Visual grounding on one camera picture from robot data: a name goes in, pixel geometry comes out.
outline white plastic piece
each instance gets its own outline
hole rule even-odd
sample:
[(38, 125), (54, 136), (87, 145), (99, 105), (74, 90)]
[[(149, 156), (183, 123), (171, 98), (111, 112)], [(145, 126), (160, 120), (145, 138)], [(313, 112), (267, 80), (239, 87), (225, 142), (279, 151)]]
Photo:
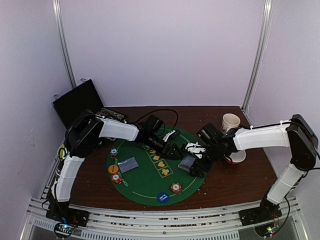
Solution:
[(289, 123), (255, 129), (241, 128), (233, 138), (236, 149), (247, 150), (266, 147), (290, 147), (286, 128)]
[(126, 124), (113, 119), (102, 119), (104, 122), (99, 138), (116, 138), (134, 141), (138, 135), (138, 128), (133, 124)]
[(233, 165), (235, 165), (243, 162), (246, 159), (246, 156), (246, 151), (238, 151), (231, 153), (230, 156), (225, 156), (225, 158), (228, 163), (232, 163)]
[(64, 160), (64, 165), (60, 177), (51, 187), (52, 195), (58, 202), (67, 202), (70, 200), (71, 189), (77, 176), (78, 170), (85, 158), (69, 155)]
[(169, 137), (174, 134), (176, 132), (176, 130), (172, 130), (170, 132), (168, 132), (164, 137), (163, 137), (163, 141), (167, 142)]
[(204, 147), (201, 147), (198, 142), (192, 143), (188, 142), (188, 144), (185, 146), (185, 150), (187, 150), (189, 153), (196, 155), (199, 159), (202, 158), (202, 154), (199, 153), (204, 153), (206, 152), (206, 149)]
[(268, 192), (267, 200), (276, 205), (281, 203), (284, 197), (295, 187), (296, 183), (306, 173), (306, 171), (301, 171), (293, 164), (289, 163)]

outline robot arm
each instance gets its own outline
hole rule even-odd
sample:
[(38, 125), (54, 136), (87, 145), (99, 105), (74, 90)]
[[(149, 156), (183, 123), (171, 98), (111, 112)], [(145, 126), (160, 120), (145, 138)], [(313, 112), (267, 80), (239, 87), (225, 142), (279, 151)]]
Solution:
[(198, 176), (202, 171), (209, 171), (214, 161), (231, 153), (254, 148), (291, 147), (290, 163), (265, 194), (260, 207), (239, 213), (242, 225), (271, 220), (274, 213), (281, 216), (279, 203), (316, 164), (318, 138), (298, 114), (276, 124), (234, 128), (225, 134), (209, 123), (198, 132), (198, 136), (207, 146), (202, 158), (190, 168), (190, 174)]
[[(150, 115), (143, 123), (129, 124), (102, 118), (88, 110), (84, 111), (65, 133), (64, 151), (68, 154), (65, 154), (64, 159), (60, 161), (56, 178), (48, 194), (50, 205), (47, 218), (60, 221), (62, 218), (67, 219), (78, 215), (74, 209), (69, 208), (71, 189), (81, 164), (98, 147), (102, 138), (143, 143), (162, 157), (182, 159), (183, 155), (176, 144), (171, 144), (168, 139), (161, 139), (156, 135), (162, 124), (163, 121), (154, 115)], [(75, 218), (87, 218), (82, 215)], [(82, 224), (78, 222), (79, 226), (85, 226), (85, 224), (86, 221)]]

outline paper cup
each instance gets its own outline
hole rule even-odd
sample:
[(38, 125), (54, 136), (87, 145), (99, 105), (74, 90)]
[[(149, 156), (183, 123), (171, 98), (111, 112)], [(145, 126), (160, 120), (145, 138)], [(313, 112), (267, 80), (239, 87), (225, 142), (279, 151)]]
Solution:
[(246, 159), (246, 151), (238, 151), (231, 153), (230, 157), (225, 156), (224, 159), (228, 164), (237, 165)]
[(222, 128), (221, 131), (226, 133), (230, 129), (234, 129), (239, 127), (240, 124), (240, 118), (232, 113), (226, 113), (222, 117)]

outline poker table felt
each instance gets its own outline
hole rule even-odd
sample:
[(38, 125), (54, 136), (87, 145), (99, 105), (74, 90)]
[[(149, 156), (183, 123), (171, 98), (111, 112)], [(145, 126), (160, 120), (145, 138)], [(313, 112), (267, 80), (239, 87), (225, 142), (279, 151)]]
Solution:
[[(187, 131), (178, 128), (181, 132), (172, 143), (179, 147), (188, 142), (195, 143), (197, 140)], [(163, 137), (172, 126), (166, 126), (166, 129), (160, 128), (158, 131)], [(118, 158), (113, 159), (111, 155), (107, 158), (107, 168), (134, 157), (139, 167), (127, 172), (117, 174), (121, 175), (122, 183), (112, 183), (115, 189), (129, 200), (148, 206), (166, 206), (181, 202), (194, 194), (203, 184), (205, 177), (200, 178), (190, 176), (190, 174), (179, 168), (181, 160), (172, 160), (161, 158), (155, 151), (143, 144), (126, 140), (116, 140), (112, 149), (118, 150)], [(174, 183), (181, 185), (181, 192), (175, 194), (171, 190)]]

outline brown tabletop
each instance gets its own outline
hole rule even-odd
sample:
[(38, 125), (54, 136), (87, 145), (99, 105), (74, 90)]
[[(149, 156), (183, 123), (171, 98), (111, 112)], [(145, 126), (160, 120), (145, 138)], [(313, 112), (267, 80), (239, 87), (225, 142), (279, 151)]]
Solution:
[[(163, 107), (114, 107), (129, 116), (134, 122), (143, 114)], [(168, 107), (179, 113), (177, 127), (196, 136), (207, 123), (221, 127), (222, 116), (233, 113), (240, 117), (241, 124), (248, 125), (238, 106), (177, 106)], [(167, 125), (173, 125), (172, 112), (156, 112)], [(81, 165), (71, 191), (71, 204), (86, 207), (169, 211), (221, 207), (261, 200), (276, 181), (275, 172), (261, 148), (246, 150), (246, 159), (238, 165), (215, 162), (203, 185), (191, 197), (169, 206), (146, 206), (122, 196), (112, 185), (107, 170), (107, 156), (112, 142), (93, 152)]]

